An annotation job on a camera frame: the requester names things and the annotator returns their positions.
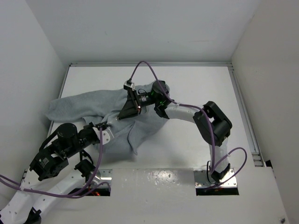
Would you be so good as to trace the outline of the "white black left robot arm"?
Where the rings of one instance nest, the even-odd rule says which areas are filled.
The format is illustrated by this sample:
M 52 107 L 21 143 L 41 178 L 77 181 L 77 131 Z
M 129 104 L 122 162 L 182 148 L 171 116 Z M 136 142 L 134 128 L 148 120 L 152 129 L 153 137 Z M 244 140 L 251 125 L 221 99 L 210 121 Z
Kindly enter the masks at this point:
M 97 194 L 100 186 L 111 190 L 111 182 L 100 176 L 100 161 L 93 163 L 85 151 L 90 145 L 103 146 L 114 138 L 106 123 L 90 123 L 81 131 L 72 123 L 61 124 L 41 145 L 38 153 L 24 171 L 20 183 L 1 176 L 1 183 L 17 192 L 0 211 L 2 224 L 39 224 L 59 199 L 79 199 Z M 54 179 L 68 166 L 68 159 L 79 154 L 80 161 L 72 171 L 51 189 Z

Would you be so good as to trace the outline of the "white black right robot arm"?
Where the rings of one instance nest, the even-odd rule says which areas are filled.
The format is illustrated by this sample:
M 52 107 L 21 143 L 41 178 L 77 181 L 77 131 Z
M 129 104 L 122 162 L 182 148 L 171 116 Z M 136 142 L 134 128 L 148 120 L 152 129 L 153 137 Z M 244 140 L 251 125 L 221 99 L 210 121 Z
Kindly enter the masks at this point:
M 232 123 L 215 102 L 208 101 L 202 108 L 175 103 L 162 80 L 155 81 L 150 92 L 146 93 L 138 93 L 131 80 L 127 80 L 123 87 L 127 91 L 127 101 L 117 117 L 119 120 L 136 117 L 143 108 L 153 105 L 155 113 L 161 118 L 194 123 L 210 147 L 211 178 L 216 183 L 223 179 L 230 169 L 230 163 L 224 157 L 227 153 L 224 141 L 230 136 Z

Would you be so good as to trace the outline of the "grey zip jacket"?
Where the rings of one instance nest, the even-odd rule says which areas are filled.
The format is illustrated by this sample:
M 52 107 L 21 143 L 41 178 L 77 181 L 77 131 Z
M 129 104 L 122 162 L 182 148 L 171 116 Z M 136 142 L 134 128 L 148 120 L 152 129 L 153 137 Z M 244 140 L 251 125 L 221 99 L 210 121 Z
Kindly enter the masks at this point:
M 127 92 L 119 90 L 98 90 L 82 93 L 50 102 L 45 116 L 54 122 L 74 122 L 83 119 L 85 123 L 107 123 L 114 139 L 104 146 L 106 154 L 138 154 L 138 147 L 150 136 L 156 134 L 167 122 L 147 106 L 134 118 L 117 120 L 127 100 Z

